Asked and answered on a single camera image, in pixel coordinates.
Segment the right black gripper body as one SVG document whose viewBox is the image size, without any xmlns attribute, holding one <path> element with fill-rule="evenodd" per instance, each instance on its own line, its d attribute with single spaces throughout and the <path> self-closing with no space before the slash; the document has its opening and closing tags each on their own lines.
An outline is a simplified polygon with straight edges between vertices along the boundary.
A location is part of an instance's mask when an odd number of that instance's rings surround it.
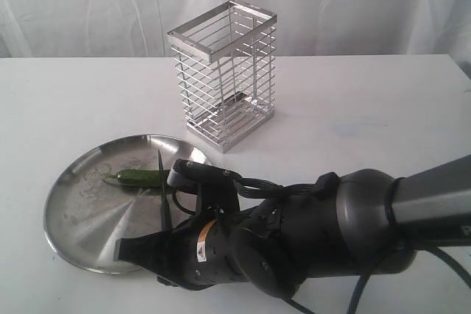
<svg viewBox="0 0 471 314">
<path fill-rule="evenodd" d="M 185 221 L 171 239 L 170 254 L 160 284 L 180 288 L 210 288 L 236 280 L 230 255 L 230 227 L 218 214 L 204 221 Z"/>
</svg>

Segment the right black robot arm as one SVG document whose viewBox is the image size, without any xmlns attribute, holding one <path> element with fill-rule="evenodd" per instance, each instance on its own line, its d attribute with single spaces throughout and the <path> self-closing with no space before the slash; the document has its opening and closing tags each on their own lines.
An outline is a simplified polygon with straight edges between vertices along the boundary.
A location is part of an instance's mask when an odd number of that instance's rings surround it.
<svg viewBox="0 0 471 314">
<path fill-rule="evenodd" d="M 375 169 L 282 186 L 176 160 L 169 186 L 196 196 L 171 226 L 116 242 L 116 260 L 164 285 L 203 290 L 250 282 L 289 300 L 309 278 L 397 274 L 417 251 L 470 244 L 470 158 L 403 178 Z"/>
</svg>

